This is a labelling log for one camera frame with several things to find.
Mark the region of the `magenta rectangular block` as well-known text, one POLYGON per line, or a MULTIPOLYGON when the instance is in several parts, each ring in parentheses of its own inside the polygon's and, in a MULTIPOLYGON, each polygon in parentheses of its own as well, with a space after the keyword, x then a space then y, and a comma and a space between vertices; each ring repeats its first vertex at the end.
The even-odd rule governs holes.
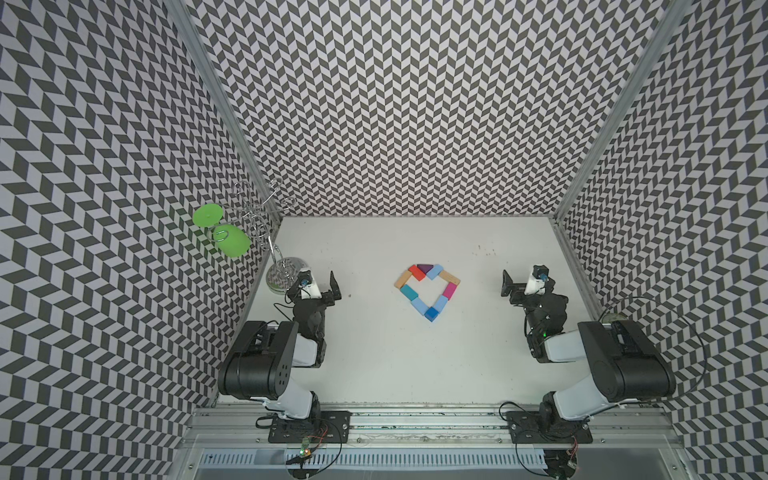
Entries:
POLYGON ((457 290, 457 287, 458 287, 458 285, 457 285, 457 284, 455 284, 455 283, 452 283, 452 282, 449 282, 449 283, 447 284, 447 286, 446 286, 445 290, 443 291, 442 295, 443 295, 443 296, 444 296, 446 299, 450 300, 450 299, 453 297, 453 295, 454 295, 455 291, 457 290))

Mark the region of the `natural wood block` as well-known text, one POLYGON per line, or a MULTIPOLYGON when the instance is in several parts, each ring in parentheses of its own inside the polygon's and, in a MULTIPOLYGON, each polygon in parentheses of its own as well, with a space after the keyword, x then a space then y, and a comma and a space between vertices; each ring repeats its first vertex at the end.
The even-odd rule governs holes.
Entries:
POLYGON ((404 271, 397 279, 397 281, 394 283, 394 286, 396 289, 401 289, 408 280, 412 277, 412 272, 410 270, 404 271))
POLYGON ((439 273, 439 277, 444 279, 445 281, 447 281, 449 283, 453 283, 455 285, 459 285, 461 283, 461 280, 458 277, 450 274, 449 272, 447 272, 445 270, 442 270, 439 273))

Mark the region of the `light blue block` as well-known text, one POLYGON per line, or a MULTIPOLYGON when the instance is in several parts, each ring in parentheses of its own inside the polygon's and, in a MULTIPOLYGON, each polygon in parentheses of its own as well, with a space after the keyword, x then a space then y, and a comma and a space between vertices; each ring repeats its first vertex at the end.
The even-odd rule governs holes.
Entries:
POLYGON ((430 270, 429 270, 429 271, 426 273, 426 276, 427 276, 427 277, 428 277, 430 280, 434 280, 435 278, 437 278, 437 277, 440 275, 440 273, 441 273, 442 271, 443 271, 443 267, 442 267, 441 265, 439 265, 439 264, 434 264, 434 265, 432 266, 432 268, 431 268, 431 269, 430 269, 430 270))
POLYGON ((425 316, 429 309, 429 307, 420 298, 414 298, 411 301, 411 305, 422 316, 425 316))
POLYGON ((442 312, 445 306, 447 305, 449 299, 443 295, 440 295, 436 302, 433 305, 433 308, 438 312, 442 312))

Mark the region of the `teal rectangular block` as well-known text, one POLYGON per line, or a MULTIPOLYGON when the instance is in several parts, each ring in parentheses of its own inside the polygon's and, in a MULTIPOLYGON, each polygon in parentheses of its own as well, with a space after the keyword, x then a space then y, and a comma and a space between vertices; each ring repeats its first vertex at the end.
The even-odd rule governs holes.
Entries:
POLYGON ((400 288, 400 292, 401 292, 401 293, 402 293, 402 294, 403 294, 403 295, 404 295, 404 296, 405 296, 405 297, 406 297, 406 298, 407 298, 407 299, 408 299, 410 302, 413 302, 414 300, 416 300, 416 299, 419 297, 418 293, 417 293, 415 290, 413 290, 413 289, 412 289, 412 288, 411 288, 409 285, 403 285, 403 286, 400 288))

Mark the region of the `dark blue cube block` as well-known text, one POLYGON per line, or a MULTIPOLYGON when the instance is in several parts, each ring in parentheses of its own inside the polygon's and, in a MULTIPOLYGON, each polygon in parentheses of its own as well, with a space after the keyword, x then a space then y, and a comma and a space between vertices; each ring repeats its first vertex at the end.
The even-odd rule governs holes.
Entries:
POLYGON ((439 315, 439 311, 438 311, 438 310, 436 310, 436 309, 435 309, 435 308, 433 308, 433 307, 430 307, 430 308, 428 308, 428 309, 427 309, 427 311, 426 311, 426 312, 425 312, 425 314, 424 314, 424 316, 425 316, 425 317, 426 317, 426 318, 427 318, 427 319, 428 319, 430 322, 433 322, 433 321, 434 321, 434 320, 437 318, 437 316, 438 316, 438 315, 439 315))

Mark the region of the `red rectangular block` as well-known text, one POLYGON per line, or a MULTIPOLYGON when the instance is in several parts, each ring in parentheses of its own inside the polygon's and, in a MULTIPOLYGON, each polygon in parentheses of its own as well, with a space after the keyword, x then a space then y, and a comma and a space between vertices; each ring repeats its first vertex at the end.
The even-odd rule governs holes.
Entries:
POLYGON ((422 281, 426 277, 426 274, 417 265, 411 265, 408 271, 417 281, 422 281))

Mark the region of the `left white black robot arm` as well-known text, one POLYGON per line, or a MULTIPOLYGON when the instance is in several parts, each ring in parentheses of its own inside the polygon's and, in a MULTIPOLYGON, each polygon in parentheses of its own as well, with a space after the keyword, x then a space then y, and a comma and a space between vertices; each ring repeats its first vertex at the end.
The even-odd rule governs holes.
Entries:
POLYGON ((282 322, 248 321, 241 328, 218 374, 218 391, 258 402, 281 420, 320 417, 317 394, 292 379, 295 369, 318 368, 325 360, 326 310, 342 299, 334 274, 322 291, 304 268, 285 299, 291 316, 282 322))

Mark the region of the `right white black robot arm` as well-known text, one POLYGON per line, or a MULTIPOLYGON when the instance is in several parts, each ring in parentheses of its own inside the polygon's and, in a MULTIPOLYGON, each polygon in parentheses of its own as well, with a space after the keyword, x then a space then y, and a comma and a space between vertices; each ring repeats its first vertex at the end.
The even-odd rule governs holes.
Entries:
POLYGON ((565 331, 569 298, 555 293, 555 285, 549 269, 535 265, 525 282, 516 282, 503 271, 500 294, 523 309, 523 333, 536 361, 564 364, 584 360, 589 374, 568 388, 547 393, 537 413, 519 412, 515 425, 533 420, 539 431, 549 432, 584 424, 590 417, 622 404, 675 393, 671 366, 637 322, 592 320, 565 331))

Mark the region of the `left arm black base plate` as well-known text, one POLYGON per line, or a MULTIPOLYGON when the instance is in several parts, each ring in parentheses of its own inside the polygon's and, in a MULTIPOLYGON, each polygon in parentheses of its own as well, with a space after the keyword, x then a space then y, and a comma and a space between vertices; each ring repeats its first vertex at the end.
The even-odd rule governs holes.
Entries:
POLYGON ((275 417, 268 430, 271 444, 298 444, 305 438, 323 444, 346 444, 349 438, 352 412, 348 410, 322 411, 318 417, 303 420, 285 420, 275 417))

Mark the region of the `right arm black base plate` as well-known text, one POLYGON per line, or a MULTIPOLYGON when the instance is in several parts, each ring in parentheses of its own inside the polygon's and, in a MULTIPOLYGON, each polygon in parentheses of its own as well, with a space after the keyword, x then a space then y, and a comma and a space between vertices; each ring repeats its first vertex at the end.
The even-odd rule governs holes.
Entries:
POLYGON ((555 416, 542 420, 538 413, 509 411, 503 414, 512 441, 516 444, 591 444, 594 439, 584 421, 567 421, 555 416))

